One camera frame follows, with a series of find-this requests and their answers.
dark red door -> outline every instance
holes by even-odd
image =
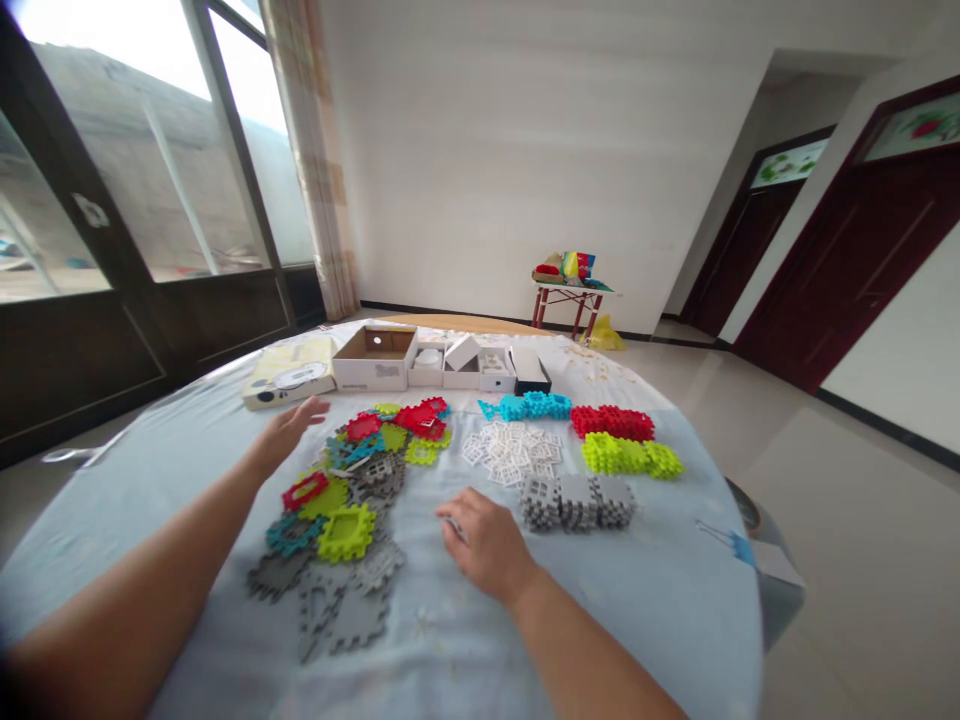
[[[728,216],[711,253],[717,253],[716,260],[694,288],[697,296],[692,298],[696,304],[690,325],[712,337],[720,334],[803,183],[796,180],[752,190],[742,207]]]
[[[816,391],[960,220],[958,198],[960,146],[851,167],[735,351]]]

red table legs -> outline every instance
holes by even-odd
[[[543,288],[543,300],[540,302],[540,316],[537,318],[537,327],[543,327],[543,311],[547,309],[547,300],[550,299],[550,290]]]
[[[590,310],[590,324],[587,325],[587,332],[585,333],[587,340],[589,340],[593,334],[593,323],[597,319],[597,310],[600,309],[600,301],[603,300],[603,296],[594,295],[594,298],[596,299],[593,301],[593,308]]]
[[[570,336],[570,339],[574,342],[577,341],[577,332],[580,330],[580,316],[583,314],[583,301],[586,299],[586,295],[580,296],[580,307],[577,308],[577,319],[573,321],[573,334]]]
[[[530,327],[537,327],[537,316],[540,314],[540,297],[543,295],[543,288],[537,288],[537,299],[533,303],[533,320],[530,321]]]

hand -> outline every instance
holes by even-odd
[[[302,404],[280,413],[257,436],[240,463],[255,472],[261,482],[265,481],[290,457],[304,431],[326,420],[322,415],[329,409],[330,403],[312,395]]]
[[[516,603],[540,567],[530,556],[510,511],[467,488],[438,507],[436,514],[456,520],[466,536],[460,537],[449,522],[440,525],[447,552],[460,571],[507,608]]]

yellow bag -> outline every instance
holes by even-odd
[[[610,327],[610,316],[603,315],[593,324],[593,332],[588,338],[580,337],[581,345],[589,345],[594,350],[626,350],[627,344],[617,335],[617,331]]]

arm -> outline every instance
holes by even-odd
[[[223,477],[10,651],[50,717],[140,717],[189,639],[260,486],[329,409],[277,415]]]
[[[437,508],[447,551],[503,603],[558,717],[685,718],[646,670],[530,556],[510,511],[473,488]]]

